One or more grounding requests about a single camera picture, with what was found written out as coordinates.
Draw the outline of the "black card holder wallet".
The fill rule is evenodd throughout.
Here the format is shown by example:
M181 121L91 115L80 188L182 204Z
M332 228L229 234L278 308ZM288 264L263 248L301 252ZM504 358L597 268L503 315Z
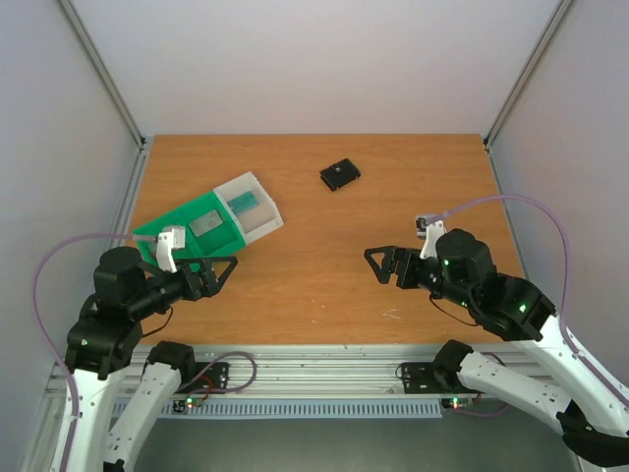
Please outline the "black card holder wallet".
M319 177L331 192L335 192L359 179L361 171L349 158L344 158L320 170Z

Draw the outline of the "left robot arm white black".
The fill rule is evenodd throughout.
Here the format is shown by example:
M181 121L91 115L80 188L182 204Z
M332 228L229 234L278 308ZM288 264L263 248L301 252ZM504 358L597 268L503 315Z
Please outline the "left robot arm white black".
M159 342L148 354L139 387L113 421L119 390L143 339L143 320L165 314L179 301L217 295L237 264L234 256L182 259L165 271L126 246L100 257L94 292L67 335L61 363L67 393L51 470L133 470L167 399L192 388L199 370L191 346Z

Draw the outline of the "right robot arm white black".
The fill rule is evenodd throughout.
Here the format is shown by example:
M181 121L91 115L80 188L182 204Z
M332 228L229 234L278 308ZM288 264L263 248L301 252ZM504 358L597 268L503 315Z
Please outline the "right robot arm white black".
M449 340L432 362L439 386L497 397L546 423L598 467L627 465L627 387L562 326L539 288L497 271L484 242L436 224L420 250L385 246L365 250L364 257L380 283L395 275L401 289L425 289L465 308L476 325L525 352L551 378L536 381Z

